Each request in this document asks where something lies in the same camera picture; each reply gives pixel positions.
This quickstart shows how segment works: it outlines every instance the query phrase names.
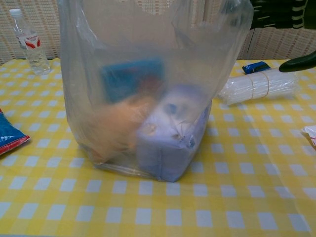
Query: bottle cap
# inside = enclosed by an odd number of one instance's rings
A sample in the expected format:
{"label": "bottle cap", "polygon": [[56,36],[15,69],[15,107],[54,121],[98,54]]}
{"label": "bottle cap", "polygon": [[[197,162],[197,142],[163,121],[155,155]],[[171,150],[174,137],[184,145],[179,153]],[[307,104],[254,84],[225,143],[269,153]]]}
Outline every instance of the bottle cap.
{"label": "bottle cap", "polygon": [[22,12],[20,9],[16,8],[16,9],[10,9],[10,14],[11,16],[13,17],[16,17],[16,16],[22,16]]}

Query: bottle label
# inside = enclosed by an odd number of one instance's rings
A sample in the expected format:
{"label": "bottle label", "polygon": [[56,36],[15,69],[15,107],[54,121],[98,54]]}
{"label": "bottle label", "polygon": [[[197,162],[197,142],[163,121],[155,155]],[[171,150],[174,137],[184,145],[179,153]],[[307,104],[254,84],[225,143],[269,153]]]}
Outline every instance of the bottle label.
{"label": "bottle label", "polygon": [[23,49],[33,49],[40,47],[40,39],[37,33],[28,35],[28,36],[17,36],[20,46]]}

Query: plastic bottle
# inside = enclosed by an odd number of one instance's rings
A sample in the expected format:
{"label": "plastic bottle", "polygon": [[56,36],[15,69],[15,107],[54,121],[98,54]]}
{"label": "plastic bottle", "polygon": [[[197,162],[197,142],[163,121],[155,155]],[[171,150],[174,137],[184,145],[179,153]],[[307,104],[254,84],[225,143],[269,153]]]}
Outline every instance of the plastic bottle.
{"label": "plastic bottle", "polygon": [[33,72],[36,75],[48,74],[50,71],[49,63],[36,31],[23,18],[20,9],[11,9],[10,14],[14,19],[13,30],[15,36],[19,40],[20,47]]}

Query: tablecloth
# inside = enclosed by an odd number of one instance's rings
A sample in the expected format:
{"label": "tablecloth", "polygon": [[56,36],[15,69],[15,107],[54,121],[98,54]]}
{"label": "tablecloth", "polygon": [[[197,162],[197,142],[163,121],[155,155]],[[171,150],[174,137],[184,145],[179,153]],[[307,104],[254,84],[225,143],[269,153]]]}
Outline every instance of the tablecloth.
{"label": "tablecloth", "polygon": [[231,107],[214,99],[198,154],[166,183],[93,168],[67,124],[60,61],[50,64],[45,76],[25,60],[0,67],[0,107],[32,139],[0,158],[0,235],[316,234],[316,150],[301,133],[316,124],[315,69],[298,73],[295,97]]}

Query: yellow checkered tablecloth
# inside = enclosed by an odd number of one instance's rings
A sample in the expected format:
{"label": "yellow checkered tablecloth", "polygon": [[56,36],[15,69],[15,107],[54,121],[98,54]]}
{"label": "yellow checkered tablecloth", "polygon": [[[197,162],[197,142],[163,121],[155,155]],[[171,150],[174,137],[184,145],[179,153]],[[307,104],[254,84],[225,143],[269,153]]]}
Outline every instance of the yellow checkered tablecloth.
{"label": "yellow checkered tablecloth", "polygon": [[[281,61],[267,60],[278,66]],[[34,76],[0,67],[0,107],[32,141],[0,158],[0,235],[307,237],[316,234],[316,71],[295,98],[214,99],[199,152],[176,183],[97,170],[66,121],[59,59]],[[242,73],[236,62],[233,76]]]}

